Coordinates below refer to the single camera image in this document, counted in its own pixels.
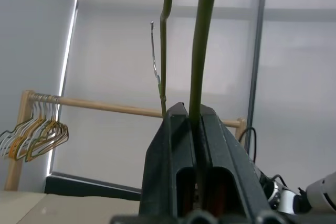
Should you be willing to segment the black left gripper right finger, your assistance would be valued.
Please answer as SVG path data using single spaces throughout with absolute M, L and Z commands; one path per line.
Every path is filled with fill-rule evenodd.
M 269 210 L 261 171 L 216 112 L 205 105 L 201 106 L 198 169 L 202 208 L 215 217 L 257 217 Z

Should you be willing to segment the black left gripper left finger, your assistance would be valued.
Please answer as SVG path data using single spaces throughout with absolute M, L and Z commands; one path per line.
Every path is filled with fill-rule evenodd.
M 183 102 L 170 107 L 145 156 L 140 214 L 186 216 L 196 183 L 193 134 Z

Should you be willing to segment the wooden clothes rack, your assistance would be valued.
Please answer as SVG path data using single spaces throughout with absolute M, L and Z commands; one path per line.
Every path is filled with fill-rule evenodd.
M 57 97 L 53 95 L 49 96 L 45 94 L 35 93 L 33 90 L 25 90 L 23 91 L 20 99 L 17 123 L 22 123 L 30 118 L 32 112 L 31 104 L 32 102 L 35 101 L 46 101 L 50 103 L 72 106 L 77 108 L 86 108 L 100 111 L 140 115 L 140 116 L 149 116 L 153 118 L 162 117 L 162 113 L 154 109 L 144 109 L 133 106 L 112 105 L 103 102 Z M 5 190 L 9 191 L 18 190 L 22 166 L 23 166 L 22 161 L 14 161 L 12 159 L 10 160 L 8 175 L 4 186 Z

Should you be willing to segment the white roller blind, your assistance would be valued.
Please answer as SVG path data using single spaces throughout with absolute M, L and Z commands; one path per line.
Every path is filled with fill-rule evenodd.
M 158 10 L 82 4 L 71 42 L 64 95 L 137 108 L 161 108 L 153 63 L 160 61 Z M 195 13 L 172 11 L 167 21 L 166 105 L 189 104 Z M 250 79 L 248 20 L 214 9 L 202 103 L 222 119 L 247 117 Z M 53 171 L 140 188 L 146 150 L 161 119 L 63 106 L 69 140 L 57 148 Z

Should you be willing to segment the grey window frame post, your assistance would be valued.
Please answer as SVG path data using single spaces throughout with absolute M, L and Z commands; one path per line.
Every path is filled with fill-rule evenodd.
M 253 61 L 251 69 L 251 81 L 250 81 L 250 92 L 249 92 L 249 104 L 248 104 L 248 115 L 247 115 L 247 127 L 252 127 L 254 110 L 255 110 L 255 98 L 256 98 L 256 88 L 257 88 L 257 78 L 258 78 L 258 67 L 260 59 L 260 47 L 262 38 L 262 28 L 264 21 L 264 10 L 266 0 L 255 0 L 254 1 L 254 43 L 253 43 Z

